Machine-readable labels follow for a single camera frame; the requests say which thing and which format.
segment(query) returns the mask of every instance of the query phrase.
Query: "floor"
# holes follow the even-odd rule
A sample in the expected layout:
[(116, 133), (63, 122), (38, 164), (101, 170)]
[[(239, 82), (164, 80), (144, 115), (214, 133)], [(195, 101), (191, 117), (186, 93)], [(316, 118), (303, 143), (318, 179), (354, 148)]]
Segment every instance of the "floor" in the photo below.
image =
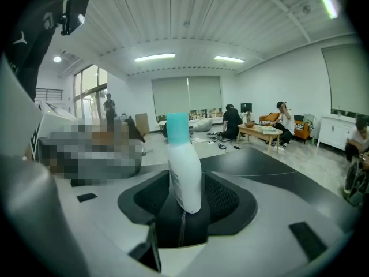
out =
[[(212, 127), (211, 132), (221, 131), (221, 127), (221, 125), (215, 125)], [(220, 150), (216, 143), (208, 142), (210, 139), (207, 137), (207, 133), (209, 132), (194, 132), (192, 136), (192, 139), (205, 140), (193, 143), (199, 158), (226, 155), (232, 151), (242, 151), (242, 149), (235, 149), (231, 144), (225, 144), (227, 149)], [(160, 133), (151, 133), (145, 136), (145, 140), (145, 152), (147, 154), (142, 158), (142, 165), (167, 163), (167, 139)], [(250, 141), (247, 141), (247, 137), (241, 138), (238, 146), (241, 148), (253, 147), (258, 149), (296, 169), (341, 197), (346, 174), (346, 159), (343, 152), (323, 144), (320, 144), (317, 150), (316, 143), (315, 141), (315, 144), (312, 145), (307, 141), (304, 144), (302, 140), (292, 139), (285, 150), (280, 150), (277, 153), (276, 149), (272, 148), (269, 154), (267, 153), (268, 145), (256, 137), (250, 137)]]

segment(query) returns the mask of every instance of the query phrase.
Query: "black holder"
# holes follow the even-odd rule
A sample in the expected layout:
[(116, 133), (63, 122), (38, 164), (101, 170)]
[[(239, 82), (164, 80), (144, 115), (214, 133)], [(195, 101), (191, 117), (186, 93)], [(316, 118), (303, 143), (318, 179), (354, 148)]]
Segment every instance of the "black holder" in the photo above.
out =
[(201, 209), (189, 214), (177, 203), (169, 179), (169, 171), (162, 171), (118, 197), (119, 209), (133, 223), (155, 226), (159, 248), (203, 244), (210, 235), (234, 235), (257, 212), (257, 201), (248, 190), (203, 173)]

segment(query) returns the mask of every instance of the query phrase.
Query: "white ceiling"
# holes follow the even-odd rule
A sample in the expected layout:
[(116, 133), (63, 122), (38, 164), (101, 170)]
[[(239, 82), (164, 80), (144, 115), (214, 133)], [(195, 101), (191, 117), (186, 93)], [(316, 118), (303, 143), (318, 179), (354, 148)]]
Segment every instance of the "white ceiling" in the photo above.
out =
[[(309, 5), (311, 12), (303, 13)], [(321, 0), (90, 0), (85, 23), (53, 44), (113, 74), (229, 69), (235, 73), (311, 42), (354, 33)], [(175, 53), (173, 59), (135, 58)], [(216, 55), (244, 59), (216, 61)]]

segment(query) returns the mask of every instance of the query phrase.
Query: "white bottle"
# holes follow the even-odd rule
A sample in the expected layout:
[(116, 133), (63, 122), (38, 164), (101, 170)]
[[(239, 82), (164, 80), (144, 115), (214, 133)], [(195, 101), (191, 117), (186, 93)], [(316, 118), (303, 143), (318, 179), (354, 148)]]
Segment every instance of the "white bottle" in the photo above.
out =
[(168, 164), (178, 204), (188, 213), (201, 208), (201, 164), (190, 143), (186, 113), (167, 115)]

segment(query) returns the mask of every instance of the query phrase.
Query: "white wall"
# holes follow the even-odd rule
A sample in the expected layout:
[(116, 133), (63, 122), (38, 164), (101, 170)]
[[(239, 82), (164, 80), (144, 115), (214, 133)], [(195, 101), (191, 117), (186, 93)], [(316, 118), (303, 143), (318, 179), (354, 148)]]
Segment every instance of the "white wall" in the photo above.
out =
[(184, 76), (220, 76), (220, 88), (223, 110), (228, 103), (240, 106), (237, 78), (232, 71), (207, 71), (201, 69), (162, 70), (119, 79), (108, 74), (107, 88), (115, 102), (116, 113), (126, 113), (134, 118), (135, 114), (147, 113), (150, 131), (159, 130), (156, 123), (152, 79)]
[(287, 102), (295, 115), (330, 113), (330, 84), (321, 49), (357, 43), (355, 36), (325, 40), (285, 53), (238, 75), (242, 102), (253, 104), (253, 113), (276, 112), (278, 101)]
[(64, 108), (74, 115), (73, 104), (73, 75), (69, 75), (64, 79), (59, 78), (55, 73), (47, 70), (39, 70), (37, 78), (37, 88), (61, 89), (63, 91), (63, 101), (49, 101), (50, 103)]

